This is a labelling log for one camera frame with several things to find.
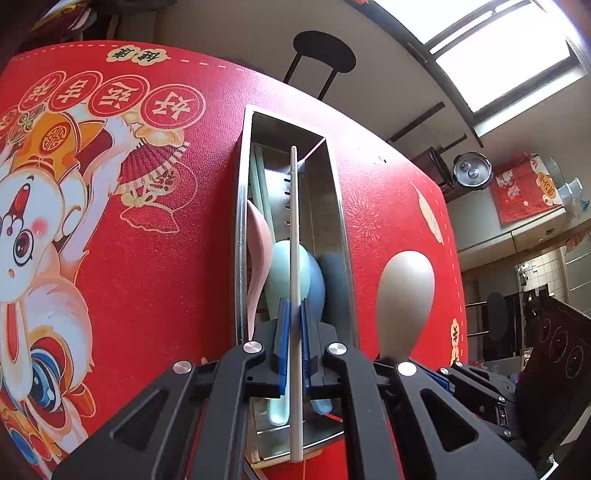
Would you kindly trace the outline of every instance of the white tile wall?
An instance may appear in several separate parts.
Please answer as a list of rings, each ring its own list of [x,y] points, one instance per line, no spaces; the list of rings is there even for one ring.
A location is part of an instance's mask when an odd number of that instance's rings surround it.
[[[554,292],[554,296],[559,300],[564,300],[564,288],[562,285],[562,276],[560,272],[560,261],[558,260],[558,251],[552,251],[540,255],[527,262],[528,268],[525,270],[527,285],[523,290],[531,290],[536,287],[548,285],[548,291]]]

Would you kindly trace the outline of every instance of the rabbit ear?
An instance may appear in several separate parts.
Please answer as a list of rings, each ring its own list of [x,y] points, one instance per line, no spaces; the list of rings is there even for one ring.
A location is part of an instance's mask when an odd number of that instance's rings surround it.
[[[0,303],[0,364],[11,397],[24,400],[33,385],[33,368],[20,302]]]
[[[16,154],[16,152],[12,152],[13,147],[13,144],[6,144],[0,151],[0,180],[10,173],[14,155]]]

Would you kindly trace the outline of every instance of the metal container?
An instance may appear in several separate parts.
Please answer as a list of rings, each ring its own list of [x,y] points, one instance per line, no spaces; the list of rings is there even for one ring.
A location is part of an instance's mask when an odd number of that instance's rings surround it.
[[[300,241],[318,261],[326,285],[322,321],[335,326],[339,341],[357,346],[358,333],[349,246],[339,177],[330,139],[309,127],[254,106],[245,111],[235,244],[236,343],[246,338],[246,200],[251,147],[262,153],[276,241],[289,238],[290,148],[297,147],[300,198]],[[265,321],[264,313],[257,322]],[[255,399],[249,412],[247,447],[254,467],[289,460],[289,424],[276,427],[267,420],[267,401]],[[304,399],[304,454],[309,456],[343,434],[342,423],[317,414]]]

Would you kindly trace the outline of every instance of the pink spoon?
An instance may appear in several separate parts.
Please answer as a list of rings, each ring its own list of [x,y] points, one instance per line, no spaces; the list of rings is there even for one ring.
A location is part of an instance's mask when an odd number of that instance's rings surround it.
[[[246,201],[246,244],[251,255],[252,267],[251,282],[246,292],[248,339],[252,340],[255,330],[256,307],[271,269],[273,242],[265,217],[250,200]]]

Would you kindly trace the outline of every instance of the red poster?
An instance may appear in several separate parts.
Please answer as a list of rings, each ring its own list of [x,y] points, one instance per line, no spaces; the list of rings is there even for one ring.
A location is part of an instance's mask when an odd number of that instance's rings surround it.
[[[378,354],[382,270],[415,250],[436,287],[412,357],[467,359],[441,191],[328,105],[226,61],[123,42],[21,54],[0,91],[0,421],[42,477],[175,361],[232,346],[247,105],[330,142],[361,350]],[[338,476],[346,462],[331,451]]]

